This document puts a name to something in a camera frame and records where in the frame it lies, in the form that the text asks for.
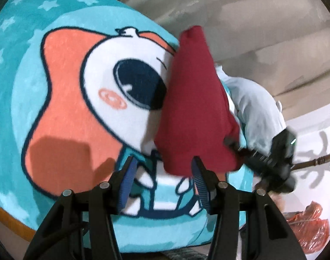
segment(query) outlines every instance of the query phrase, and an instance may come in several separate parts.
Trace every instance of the metal bolt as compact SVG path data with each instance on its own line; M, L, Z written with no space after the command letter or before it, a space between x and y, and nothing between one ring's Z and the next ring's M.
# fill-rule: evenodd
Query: metal bolt
M226 189L228 187L228 183L221 181L218 183L218 187L220 187L221 189Z
M100 184L100 188L101 189L107 189L109 187L109 182L102 182L101 184Z
M257 189L256 193L263 197L266 194L266 191L263 188L262 189L259 188L259 189Z
M65 190L65 191L63 191L63 196L65 196L65 197L68 197L71 194L72 194L72 191L71 190Z

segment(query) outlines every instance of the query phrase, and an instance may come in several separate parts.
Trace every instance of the maroon garment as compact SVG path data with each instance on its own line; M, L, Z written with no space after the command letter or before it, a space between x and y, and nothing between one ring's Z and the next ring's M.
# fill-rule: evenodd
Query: maroon garment
M216 173L238 170L242 161L223 140L228 135L239 141L239 134L203 30L194 26L180 36L155 137L164 168L172 175L191 176L191 160L200 156Z

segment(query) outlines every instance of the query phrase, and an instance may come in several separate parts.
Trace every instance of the black cartoon eye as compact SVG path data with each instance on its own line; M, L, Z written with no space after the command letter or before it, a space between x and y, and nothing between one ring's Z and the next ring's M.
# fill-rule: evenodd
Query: black cartoon eye
M162 108L166 86L147 63L136 59L120 60L113 68L113 76L121 92L133 104L148 110Z

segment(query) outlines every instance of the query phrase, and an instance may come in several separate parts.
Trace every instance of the transparent plastic wrapper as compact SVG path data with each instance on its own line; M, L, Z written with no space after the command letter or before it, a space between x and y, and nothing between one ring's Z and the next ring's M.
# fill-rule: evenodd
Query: transparent plastic wrapper
M305 211L287 218L287 222L295 233L305 254L320 251L326 244L330 227L329 221L320 219L322 206L314 201Z

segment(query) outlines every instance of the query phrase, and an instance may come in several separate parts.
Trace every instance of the wooden edge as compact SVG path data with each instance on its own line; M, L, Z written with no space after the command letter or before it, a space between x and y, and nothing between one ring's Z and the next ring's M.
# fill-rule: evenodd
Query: wooden edge
M30 229L17 219L13 218L2 208L0 208L0 222L9 228L13 233L29 242L31 242L36 233L35 230Z

